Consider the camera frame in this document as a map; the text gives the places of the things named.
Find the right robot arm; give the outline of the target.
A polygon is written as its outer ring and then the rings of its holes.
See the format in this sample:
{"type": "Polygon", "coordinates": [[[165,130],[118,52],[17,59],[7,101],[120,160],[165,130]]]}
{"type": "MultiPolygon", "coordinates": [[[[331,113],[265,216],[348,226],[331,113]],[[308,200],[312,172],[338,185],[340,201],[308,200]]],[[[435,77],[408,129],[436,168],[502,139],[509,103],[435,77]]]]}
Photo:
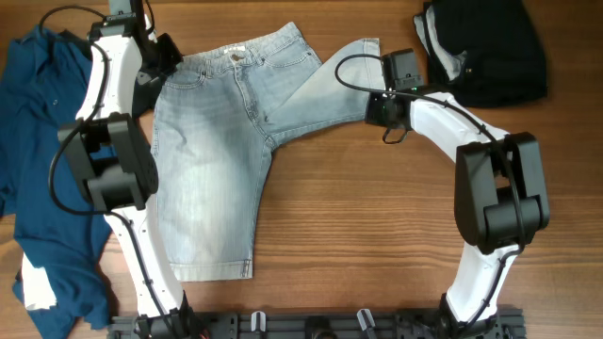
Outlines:
{"type": "Polygon", "coordinates": [[[464,249],[433,329],[439,338],[499,335],[497,297],[513,261],[550,218],[536,138],[479,119],[448,92],[427,86],[413,50],[380,57],[384,87],[366,121],[429,139],[455,164],[454,217],[464,249]]]}

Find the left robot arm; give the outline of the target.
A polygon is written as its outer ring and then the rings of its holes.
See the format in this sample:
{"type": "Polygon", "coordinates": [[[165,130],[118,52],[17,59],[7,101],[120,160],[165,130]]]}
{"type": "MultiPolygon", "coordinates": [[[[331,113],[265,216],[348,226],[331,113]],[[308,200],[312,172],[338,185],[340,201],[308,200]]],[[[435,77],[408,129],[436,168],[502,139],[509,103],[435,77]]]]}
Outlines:
{"type": "Polygon", "coordinates": [[[84,103],[58,134],[53,157],[66,158],[92,214],[104,216],[118,237],[133,280],[138,313],[113,318],[110,338],[204,338],[204,325],[173,274],[147,202],[158,173],[136,114],[154,107],[182,55],[143,0],[112,1],[86,39],[92,68],[84,103]]]}

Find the light blue denim shorts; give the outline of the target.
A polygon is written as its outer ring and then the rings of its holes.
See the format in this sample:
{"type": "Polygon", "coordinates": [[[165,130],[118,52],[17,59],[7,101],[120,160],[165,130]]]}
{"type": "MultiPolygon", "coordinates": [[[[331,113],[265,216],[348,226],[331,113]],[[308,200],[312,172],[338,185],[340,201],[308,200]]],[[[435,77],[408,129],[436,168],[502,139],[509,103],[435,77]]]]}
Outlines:
{"type": "Polygon", "coordinates": [[[321,60],[301,31],[186,56],[156,102],[158,228],[182,282],[249,279],[273,152],[365,116],[383,88],[376,38],[321,60]]]}

